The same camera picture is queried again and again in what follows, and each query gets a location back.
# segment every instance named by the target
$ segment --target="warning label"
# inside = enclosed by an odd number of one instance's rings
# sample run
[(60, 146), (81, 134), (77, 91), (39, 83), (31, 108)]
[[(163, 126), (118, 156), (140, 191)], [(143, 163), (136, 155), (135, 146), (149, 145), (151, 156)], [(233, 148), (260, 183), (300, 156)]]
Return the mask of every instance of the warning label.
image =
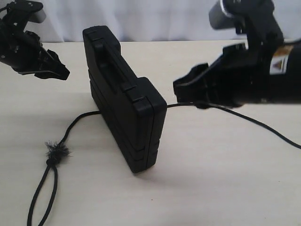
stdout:
[(293, 46), (283, 46), (276, 51), (271, 61), (269, 71), (271, 75), (286, 73), (288, 58), (291, 54), (292, 49)]

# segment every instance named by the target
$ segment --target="black carrying case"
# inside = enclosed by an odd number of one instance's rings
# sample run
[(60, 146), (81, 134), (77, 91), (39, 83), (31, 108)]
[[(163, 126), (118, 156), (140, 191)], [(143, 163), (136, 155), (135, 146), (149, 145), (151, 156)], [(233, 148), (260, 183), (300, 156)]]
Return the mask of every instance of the black carrying case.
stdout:
[(131, 171), (156, 163), (167, 103), (151, 82), (137, 78), (107, 26), (83, 31), (92, 97)]

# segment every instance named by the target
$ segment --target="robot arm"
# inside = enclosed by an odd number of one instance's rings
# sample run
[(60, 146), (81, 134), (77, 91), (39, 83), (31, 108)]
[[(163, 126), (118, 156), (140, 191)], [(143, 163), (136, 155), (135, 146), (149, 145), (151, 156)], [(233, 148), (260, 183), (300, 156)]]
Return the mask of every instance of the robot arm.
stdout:
[(271, 0), (219, 0), (209, 13), (214, 29), (235, 28), (245, 43), (226, 46), (210, 66), (195, 66), (174, 82), (179, 103), (227, 108), (301, 104), (301, 43), (285, 43)]
[(0, 11), (6, 15), (0, 19), (0, 62), (17, 73), (35, 74), (40, 79), (66, 80), (70, 74), (58, 55), (45, 50), (40, 37), (24, 29), (28, 22), (42, 23), (46, 15), (43, 4), (29, 0), (16, 0)]

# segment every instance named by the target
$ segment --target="white backdrop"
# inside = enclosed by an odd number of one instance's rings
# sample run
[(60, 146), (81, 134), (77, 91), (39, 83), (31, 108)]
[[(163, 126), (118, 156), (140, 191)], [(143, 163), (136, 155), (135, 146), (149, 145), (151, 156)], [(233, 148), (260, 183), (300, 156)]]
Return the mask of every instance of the white backdrop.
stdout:
[[(12, 0), (0, 0), (0, 7)], [(212, 30), (208, 12), (216, 0), (40, 0), (47, 20), (29, 24), (43, 41), (82, 41), (82, 30), (107, 25), (120, 41), (235, 39)], [(301, 38), (301, 1), (274, 0), (286, 38)]]

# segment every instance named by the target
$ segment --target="white table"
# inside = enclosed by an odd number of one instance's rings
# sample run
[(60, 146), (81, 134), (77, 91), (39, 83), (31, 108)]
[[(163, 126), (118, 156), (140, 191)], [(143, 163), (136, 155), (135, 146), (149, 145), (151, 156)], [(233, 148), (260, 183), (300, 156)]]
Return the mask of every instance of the white table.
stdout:
[[(123, 43), (122, 54), (175, 103), (173, 81), (212, 62), (229, 42)], [(81, 113), (97, 110), (83, 43), (46, 44), (71, 75), (67, 81), (21, 76), (0, 65), (0, 221), (26, 224), (45, 170), (45, 141), (59, 141)], [(300, 106), (237, 111), (301, 143)], [(219, 110), (169, 109), (156, 165), (133, 176), (100, 115), (83, 119), (59, 167), (59, 190), (47, 226), (298, 226), (301, 150)], [(45, 212), (50, 174), (34, 224)]]

